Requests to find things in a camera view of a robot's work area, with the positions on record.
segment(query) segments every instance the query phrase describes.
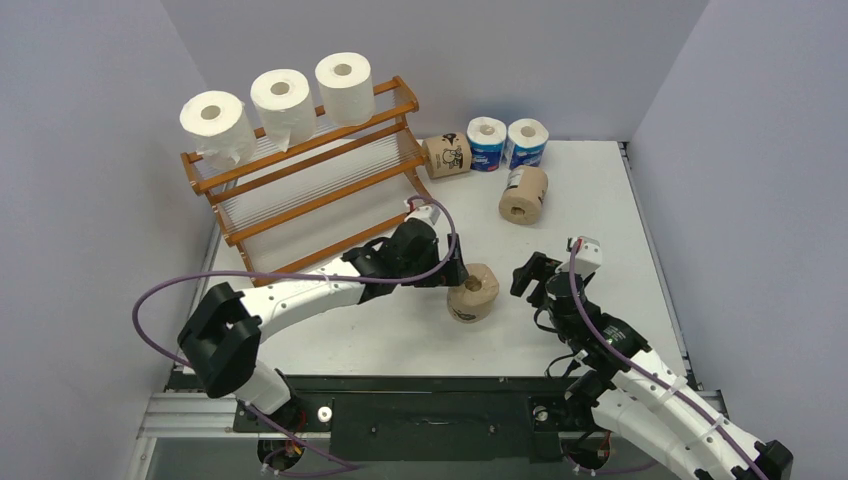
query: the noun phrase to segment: gray wall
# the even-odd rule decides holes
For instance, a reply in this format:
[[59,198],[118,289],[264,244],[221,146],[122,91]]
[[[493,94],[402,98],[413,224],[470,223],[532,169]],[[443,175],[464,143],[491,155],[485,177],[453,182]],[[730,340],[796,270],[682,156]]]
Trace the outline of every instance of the gray wall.
[[699,379],[844,479],[848,3],[714,0],[633,139]]
[[707,1],[162,3],[209,87],[248,104],[267,70],[312,79],[324,56],[357,51],[376,82],[401,75],[415,91],[419,136],[488,115],[533,116],[555,138],[627,140]]
[[[0,477],[122,478],[168,362],[130,308],[211,229],[176,156],[205,89],[155,0],[0,6]],[[193,286],[143,311],[174,338]]]

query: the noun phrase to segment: toilet paper roll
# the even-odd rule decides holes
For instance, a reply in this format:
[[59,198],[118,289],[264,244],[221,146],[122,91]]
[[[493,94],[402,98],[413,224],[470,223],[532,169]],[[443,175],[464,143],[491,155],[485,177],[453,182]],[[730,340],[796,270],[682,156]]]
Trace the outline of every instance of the toilet paper roll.
[[506,132],[503,163],[510,170],[520,165],[538,166],[548,143],[548,130],[532,118],[522,118],[509,124]]
[[194,139],[197,153],[215,169],[244,165],[256,151],[244,104],[231,93],[212,90],[197,95],[183,105],[180,123]]
[[265,136],[282,151],[315,134],[315,105],[309,81],[297,70],[271,70],[250,87]]
[[448,311],[462,323],[478,322],[492,311],[500,286],[492,270],[482,263],[470,263],[468,279],[448,289]]
[[427,155],[425,168],[430,178],[456,175],[471,169],[471,146],[461,132],[430,137],[424,140],[422,146]]
[[481,172],[497,170],[506,141],[506,125],[494,118],[477,117],[468,122],[466,133],[471,145],[471,168]]
[[522,165],[509,172],[498,211],[512,223],[532,225],[542,215],[547,191],[548,175],[545,171],[539,167]]
[[334,53],[318,62],[315,77],[324,110],[336,125],[362,125],[377,112],[371,64],[358,53]]

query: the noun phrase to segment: brown paper roll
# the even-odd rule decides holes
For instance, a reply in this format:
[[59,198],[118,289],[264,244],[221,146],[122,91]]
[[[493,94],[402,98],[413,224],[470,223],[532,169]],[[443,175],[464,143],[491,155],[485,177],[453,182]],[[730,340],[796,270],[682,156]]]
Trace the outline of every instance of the brown paper roll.
[[474,323],[492,311],[500,286],[492,270],[482,263],[469,263],[468,279],[448,289],[448,311],[462,323]]
[[430,137],[422,144],[427,152],[430,178],[446,177],[471,169],[471,147],[464,133],[446,133]]
[[498,210],[501,216],[518,225],[532,225],[542,215],[542,203],[548,191],[548,175],[539,167],[521,166],[509,173]]

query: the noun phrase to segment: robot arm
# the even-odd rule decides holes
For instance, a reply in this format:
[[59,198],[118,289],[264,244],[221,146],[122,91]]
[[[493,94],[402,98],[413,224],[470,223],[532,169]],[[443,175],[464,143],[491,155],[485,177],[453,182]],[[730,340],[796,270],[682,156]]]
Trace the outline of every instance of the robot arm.
[[[309,274],[322,280],[280,282],[234,292],[229,284],[210,288],[178,336],[210,398],[234,393],[261,412],[273,414],[291,399],[282,375],[257,361],[259,344],[286,327],[327,310],[388,295],[397,283],[335,281],[334,276],[409,278],[439,263],[433,225],[439,211],[418,207],[390,238],[356,247]],[[414,287],[460,285],[468,277],[459,237],[453,256]]]
[[[563,264],[536,252],[513,273],[510,293],[522,296],[532,280],[539,283],[527,297],[537,311],[547,311],[561,341],[567,343],[580,363],[592,368],[572,384],[568,402],[589,405],[595,423],[630,440],[680,478],[699,480],[748,480],[759,478],[747,462],[719,435],[719,428],[738,444],[769,480],[786,480],[792,454],[780,442],[763,444],[721,416],[668,368],[647,340],[626,322],[602,312],[586,298],[585,287],[601,264],[597,241],[569,240],[569,250],[580,248],[574,265]],[[572,295],[568,271],[576,274],[578,298]],[[580,302],[594,327],[630,362],[671,386],[661,388],[637,368],[613,355],[585,324],[576,302]],[[693,400],[714,419],[708,422],[675,391]]]

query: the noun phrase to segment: white table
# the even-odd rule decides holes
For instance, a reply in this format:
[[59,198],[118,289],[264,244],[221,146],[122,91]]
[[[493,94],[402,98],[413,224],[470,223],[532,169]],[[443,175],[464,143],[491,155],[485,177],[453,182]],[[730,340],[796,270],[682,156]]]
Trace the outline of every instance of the white table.
[[[600,241],[604,252],[604,264],[587,289],[590,300],[632,325],[672,369],[685,373],[618,144],[550,142],[541,167],[548,174],[549,189],[542,218],[533,226],[513,225],[498,213],[506,168],[435,181],[420,168],[427,188],[456,221],[465,262],[489,265],[500,281],[501,292],[489,317],[461,324],[448,314],[445,289],[399,287],[392,295],[330,311],[280,332],[262,345],[260,359],[293,374],[540,375],[568,349],[555,335],[533,325],[534,310],[524,299],[509,295],[512,270],[534,251],[564,260],[566,239],[586,235]],[[294,259],[344,238],[346,229],[362,230],[397,214],[404,192],[414,192],[406,179],[395,180],[354,194],[344,205],[319,209],[330,223],[318,224],[310,214],[312,219],[285,224],[281,230],[288,233],[280,241]],[[437,230],[444,254],[444,219]],[[213,269],[244,270],[244,265],[235,248],[219,242]],[[234,289],[251,286],[247,279],[225,280]],[[220,281],[213,279],[208,286]]]

